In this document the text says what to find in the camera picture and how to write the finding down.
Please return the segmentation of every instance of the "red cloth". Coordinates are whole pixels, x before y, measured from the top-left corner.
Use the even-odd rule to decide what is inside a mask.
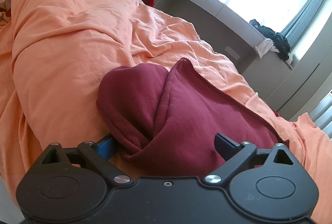
[[[281,142],[265,120],[200,76],[191,62],[170,72],[154,64],[121,66],[102,79],[97,108],[121,156],[154,176],[204,175],[225,161],[216,133],[271,149]]]
[[[154,7],[154,0],[142,0],[145,5]]]

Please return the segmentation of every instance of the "bed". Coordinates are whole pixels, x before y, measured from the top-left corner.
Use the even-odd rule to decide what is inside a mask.
[[[319,188],[313,219],[332,223],[328,136],[308,114],[296,122],[277,117],[192,24],[137,0],[11,1],[11,21],[0,27],[0,173],[13,200],[19,181],[49,143],[75,147],[109,133],[96,108],[106,73],[140,63],[170,70],[185,57],[215,87],[289,140]],[[112,162],[130,175],[142,172],[119,155]]]

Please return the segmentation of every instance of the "peach blanket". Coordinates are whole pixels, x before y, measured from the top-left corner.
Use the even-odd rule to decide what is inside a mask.
[[[73,147],[108,134],[96,108],[107,72],[139,63],[170,69],[182,57],[290,140],[320,191],[313,219],[332,223],[328,137],[307,114],[295,123],[277,118],[192,24],[136,0],[12,0],[12,21],[0,27],[0,173],[11,196],[50,142]],[[144,173],[113,161],[130,175]]]

